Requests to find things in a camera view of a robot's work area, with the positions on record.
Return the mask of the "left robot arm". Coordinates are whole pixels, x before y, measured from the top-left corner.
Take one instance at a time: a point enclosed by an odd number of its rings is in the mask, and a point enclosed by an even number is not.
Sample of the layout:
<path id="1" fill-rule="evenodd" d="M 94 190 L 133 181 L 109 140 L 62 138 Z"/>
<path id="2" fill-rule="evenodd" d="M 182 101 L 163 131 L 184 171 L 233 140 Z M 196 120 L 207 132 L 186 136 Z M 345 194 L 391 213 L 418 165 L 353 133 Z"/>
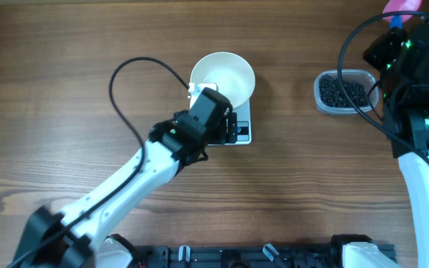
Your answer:
<path id="1" fill-rule="evenodd" d="M 190 109 L 155 124 L 140 150 L 97 188 L 51 213 L 28 219 L 12 267 L 128 267 L 127 246 L 109 235 L 147 195 L 183 168 L 207 160 L 208 144 L 235 141 L 235 113 L 216 89 L 202 89 Z"/>

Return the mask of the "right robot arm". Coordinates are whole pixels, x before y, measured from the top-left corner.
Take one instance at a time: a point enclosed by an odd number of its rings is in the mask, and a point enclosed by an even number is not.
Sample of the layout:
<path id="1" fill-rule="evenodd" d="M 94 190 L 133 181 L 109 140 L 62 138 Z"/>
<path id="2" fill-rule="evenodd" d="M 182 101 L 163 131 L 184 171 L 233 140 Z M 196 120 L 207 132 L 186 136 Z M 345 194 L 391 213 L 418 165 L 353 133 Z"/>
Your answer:
<path id="1" fill-rule="evenodd" d="M 390 28 L 363 53 L 381 73 L 382 126 L 410 198 L 419 267 L 429 267 L 429 24 Z"/>

